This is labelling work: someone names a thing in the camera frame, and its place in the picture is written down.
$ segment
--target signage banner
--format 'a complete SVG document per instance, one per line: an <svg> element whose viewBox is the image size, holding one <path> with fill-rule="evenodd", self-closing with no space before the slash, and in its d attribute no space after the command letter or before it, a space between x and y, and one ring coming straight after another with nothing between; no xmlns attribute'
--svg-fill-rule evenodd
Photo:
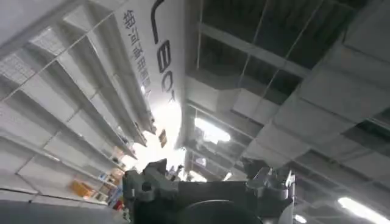
<svg viewBox="0 0 390 224"><path fill-rule="evenodd" d="M130 0L115 13L129 63L149 103L157 134L173 147L182 124L185 1Z"/></svg>

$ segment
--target gray machine part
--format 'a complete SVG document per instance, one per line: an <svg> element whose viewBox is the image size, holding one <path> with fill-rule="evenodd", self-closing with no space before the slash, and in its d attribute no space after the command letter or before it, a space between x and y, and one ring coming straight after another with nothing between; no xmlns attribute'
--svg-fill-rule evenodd
<svg viewBox="0 0 390 224"><path fill-rule="evenodd" d="M161 163L155 163L142 175L126 172L124 198L132 203L125 205L133 208L136 224L236 223L230 215L242 216L239 220L248 224L293 224L294 175L290 170L263 166L247 182L208 183L172 182L164 171Z"/></svg>

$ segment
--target shelving unit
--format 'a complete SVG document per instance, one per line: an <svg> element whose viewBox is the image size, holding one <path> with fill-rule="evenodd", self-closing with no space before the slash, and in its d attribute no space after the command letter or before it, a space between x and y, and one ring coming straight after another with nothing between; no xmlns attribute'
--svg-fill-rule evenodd
<svg viewBox="0 0 390 224"><path fill-rule="evenodd" d="M113 159L133 156L134 142L145 144L146 103L135 77L123 79L125 70L133 74L122 42L107 50L104 34L118 32L111 26L124 2L82 1L0 58L0 200L107 205L69 185L77 180L109 197L102 187L118 181L107 177L124 171Z"/></svg>

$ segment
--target fluorescent light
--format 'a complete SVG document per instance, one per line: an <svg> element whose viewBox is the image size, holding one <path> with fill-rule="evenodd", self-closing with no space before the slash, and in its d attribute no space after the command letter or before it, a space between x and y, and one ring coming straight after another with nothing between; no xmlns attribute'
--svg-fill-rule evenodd
<svg viewBox="0 0 390 224"><path fill-rule="evenodd" d="M299 223L306 223L307 220L305 219L305 217L301 216L301 215L295 215L294 216L294 219L299 222Z"/></svg>
<svg viewBox="0 0 390 224"><path fill-rule="evenodd" d="M202 166L206 166L206 159L205 158L198 158L195 160L196 163L202 165Z"/></svg>
<svg viewBox="0 0 390 224"><path fill-rule="evenodd" d="M224 181L227 181L227 180L229 180L229 178L232 176L232 173L227 173L226 174L226 176L225 176L225 178L224 178Z"/></svg>
<svg viewBox="0 0 390 224"><path fill-rule="evenodd" d="M215 127L213 124L203 119L195 118L195 126L204 132L204 139L206 141L212 142L214 144L217 144L218 141L230 141L230 135L226 131Z"/></svg>
<svg viewBox="0 0 390 224"><path fill-rule="evenodd" d="M348 209L358 217L367 219L376 224L390 224L390 220L357 201L352 200L351 198L343 197L340 198L338 202L343 208Z"/></svg>
<svg viewBox="0 0 390 224"><path fill-rule="evenodd" d="M190 175L193 177L191 182L207 182L206 178L193 170L190 170Z"/></svg>

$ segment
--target black letter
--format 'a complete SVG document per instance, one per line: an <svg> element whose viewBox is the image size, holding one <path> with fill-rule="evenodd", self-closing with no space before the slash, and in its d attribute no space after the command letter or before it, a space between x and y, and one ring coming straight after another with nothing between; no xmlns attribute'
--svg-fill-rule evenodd
<svg viewBox="0 0 390 224"><path fill-rule="evenodd" d="M152 21L152 30L153 30L153 36L154 36L154 43L158 43L158 33L157 33L157 26L156 26L156 10L158 6L163 3L164 0L157 0L154 5L152 6L152 12L151 12L151 21Z"/></svg>
<svg viewBox="0 0 390 224"><path fill-rule="evenodd" d="M171 92L171 95L172 95L172 97L170 98L170 100L168 101L168 102L170 102L170 101L176 101L176 98L175 98L175 91L174 90L172 90L172 92Z"/></svg>
<svg viewBox="0 0 390 224"><path fill-rule="evenodd" d="M157 51L158 68L160 73L163 73L165 69L171 64L171 45L169 40L166 40Z"/></svg>
<svg viewBox="0 0 390 224"><path fill-rule="evenodd" d="M165 85L165 81L166 81L167 77L169 77L169 88L168 89L166 88L166 85ZM173 86L172 72L168 71L165 73L163 80L161 81L161 87L163 88L163 91L168 92L172 89L172 86Z"/></svg>

